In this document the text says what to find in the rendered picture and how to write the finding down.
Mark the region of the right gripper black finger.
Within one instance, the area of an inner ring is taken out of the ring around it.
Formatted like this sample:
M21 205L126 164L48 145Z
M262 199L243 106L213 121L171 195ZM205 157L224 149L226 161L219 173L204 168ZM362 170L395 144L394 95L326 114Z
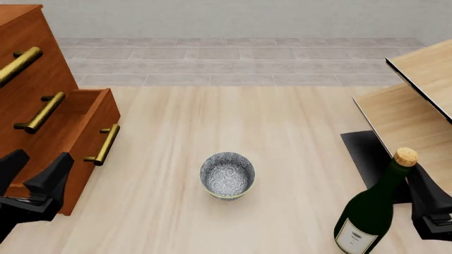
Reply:
M452 196L442 190L417 163L407 177L412 198L412 219L452 223Z

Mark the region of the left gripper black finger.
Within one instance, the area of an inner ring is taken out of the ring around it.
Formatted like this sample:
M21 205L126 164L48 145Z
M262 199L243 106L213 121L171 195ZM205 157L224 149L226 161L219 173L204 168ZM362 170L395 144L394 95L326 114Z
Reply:
M28 160L28 154L22 149L14 150L0 158L0 196L6 194L8 187Z
M56 212L64 205L66 182L74 160L68 152L62 152L51 164L38 175L23 184L29 190L30 200L35 205L42 205L50 200Z

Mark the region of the blue patterned bowl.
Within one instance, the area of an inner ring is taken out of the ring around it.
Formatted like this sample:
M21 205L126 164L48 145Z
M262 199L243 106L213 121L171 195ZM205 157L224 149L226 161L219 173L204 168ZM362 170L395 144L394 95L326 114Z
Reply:
M235 152L219 152L202 164L199 178L204 189L219 200L236 200L248 192L255 181L253 164Z

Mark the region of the wooden cabinet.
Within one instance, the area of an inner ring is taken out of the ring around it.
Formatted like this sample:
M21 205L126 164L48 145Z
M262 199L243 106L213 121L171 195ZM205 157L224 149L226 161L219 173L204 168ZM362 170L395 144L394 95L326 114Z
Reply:
M71 215L106 160L119 118L110 89L77 86L42 6L0 4L0 158L19 149L30 158L7 196L28 197L24 182L66 152L74 164L60 213Z

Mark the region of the pale wood shelf rack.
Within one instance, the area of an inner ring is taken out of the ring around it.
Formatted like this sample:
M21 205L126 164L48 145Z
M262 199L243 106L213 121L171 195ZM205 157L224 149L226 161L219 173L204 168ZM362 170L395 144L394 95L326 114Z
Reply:
M452 39L385 61L403 82L353 100L389 154L415 150L452 196Z

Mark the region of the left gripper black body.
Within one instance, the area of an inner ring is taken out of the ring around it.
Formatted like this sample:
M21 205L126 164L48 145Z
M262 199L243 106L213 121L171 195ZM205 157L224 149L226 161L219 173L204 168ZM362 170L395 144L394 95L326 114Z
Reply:
M51 222L53 218L53 198L47 196L0 197L0 238L6 238L17 224Z

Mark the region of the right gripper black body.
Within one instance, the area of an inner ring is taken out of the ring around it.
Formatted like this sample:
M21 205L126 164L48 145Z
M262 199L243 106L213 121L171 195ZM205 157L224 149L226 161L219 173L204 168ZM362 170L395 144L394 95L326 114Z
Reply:
M452 241L452 214L436 214L412 218L422 240Z

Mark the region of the dark green corked bottle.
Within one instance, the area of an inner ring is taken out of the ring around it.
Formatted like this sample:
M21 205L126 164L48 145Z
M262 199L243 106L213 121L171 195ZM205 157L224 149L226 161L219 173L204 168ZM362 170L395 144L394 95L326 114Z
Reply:
M393 194L417 164L418 154L400 147L385 174L370 189L360 192L345 206L333 236L347 254L370 254L388 232L393 220Z

